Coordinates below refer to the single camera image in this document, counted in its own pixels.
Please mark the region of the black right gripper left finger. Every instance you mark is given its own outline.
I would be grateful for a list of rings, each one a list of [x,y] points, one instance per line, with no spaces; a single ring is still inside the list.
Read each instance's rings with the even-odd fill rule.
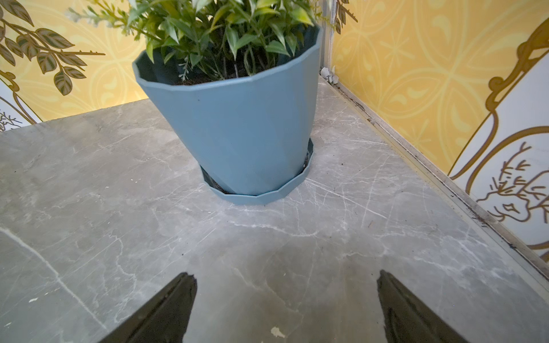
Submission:
[[[100,342],[182,343],[196,295],[196,278],[180,273]]]

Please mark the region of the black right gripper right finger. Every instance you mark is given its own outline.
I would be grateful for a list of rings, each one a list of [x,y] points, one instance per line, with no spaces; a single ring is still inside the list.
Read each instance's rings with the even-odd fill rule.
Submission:
[[[467,342],[400,280],[385,270],[380,271],[377,291],[383,310],[387,341]]]

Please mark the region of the blue-grey plastic flower pot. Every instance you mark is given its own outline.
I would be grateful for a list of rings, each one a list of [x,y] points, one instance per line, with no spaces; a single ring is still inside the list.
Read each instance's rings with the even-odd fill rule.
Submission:
[[[191,155],[224,191],[259,195],[302,171],[315,118],[323,31],[305,33],[305,48],[251,77],[191,86],[175,63],[141,53],[137,83]]]

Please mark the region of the green artificial plant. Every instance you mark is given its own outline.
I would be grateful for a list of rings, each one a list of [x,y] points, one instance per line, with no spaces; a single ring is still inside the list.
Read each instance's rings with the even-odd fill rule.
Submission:
[[[149,59],[174,62],[183,84],[250,77],[305,48],[322,16],[314,1],[89,1],[69,18],[145,39]]]

